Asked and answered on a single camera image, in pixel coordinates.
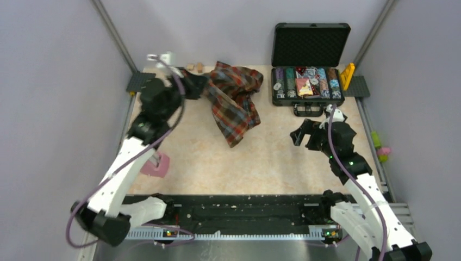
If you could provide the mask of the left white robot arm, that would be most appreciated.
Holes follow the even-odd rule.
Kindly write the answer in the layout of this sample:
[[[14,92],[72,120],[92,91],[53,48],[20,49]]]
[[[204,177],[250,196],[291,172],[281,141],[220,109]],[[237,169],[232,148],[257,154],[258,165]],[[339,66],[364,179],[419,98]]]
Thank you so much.
[[[174,130],[169,119],[184,114],[187,99],[200,97],[207,78],[188,71],[173,73],[165,81],[144,81],[140,92],[140,112],[133,120],[121,148],[100,182],[88,198],[71,208],[71,219],[97,240],[110,246],[120,245],[132,228],[157,220],[167,225],[174,218],[173,201],[162,195],[145,196],[126,203],[128,191],[139,174],[164,177],[170,159],[158,151],[162,141]]]

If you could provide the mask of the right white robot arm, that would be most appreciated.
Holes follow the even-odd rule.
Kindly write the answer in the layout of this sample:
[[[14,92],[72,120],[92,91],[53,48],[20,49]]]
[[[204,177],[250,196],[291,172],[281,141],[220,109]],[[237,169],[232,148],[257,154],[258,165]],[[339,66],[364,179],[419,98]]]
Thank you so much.
[[[322,222],[339,224],[368,260],[432,258],[428,243],[417,241],[404,227],[381,193],[369,164],[354,151],[356,132],[349,124],[306,119],[290,137],[300,146],[305,135],[309,136],[306,148],[328,157],[332,172],[362,211],[358,213],[345,195],[326,190],[319,209]]]

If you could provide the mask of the plaid flannel shirt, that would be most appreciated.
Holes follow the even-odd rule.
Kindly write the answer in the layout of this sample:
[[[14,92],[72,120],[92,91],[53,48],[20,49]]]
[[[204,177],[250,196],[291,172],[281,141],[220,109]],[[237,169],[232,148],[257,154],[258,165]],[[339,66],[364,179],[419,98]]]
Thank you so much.
[[[221,61],[208,73],[202,95],[211,102],[213,119],[231,148],[261,123],[252,95],[260,91],[263,81],[258,70]]]

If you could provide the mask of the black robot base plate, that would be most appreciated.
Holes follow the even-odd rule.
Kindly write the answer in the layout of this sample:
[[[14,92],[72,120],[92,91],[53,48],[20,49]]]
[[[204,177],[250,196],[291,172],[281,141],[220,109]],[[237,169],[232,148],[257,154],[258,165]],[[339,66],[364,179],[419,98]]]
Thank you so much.
[[[152,224],[177,225],[197,235],[308,234],[316,225],[332,225],[321,206],[323,196],[167,195],[166,214]]]

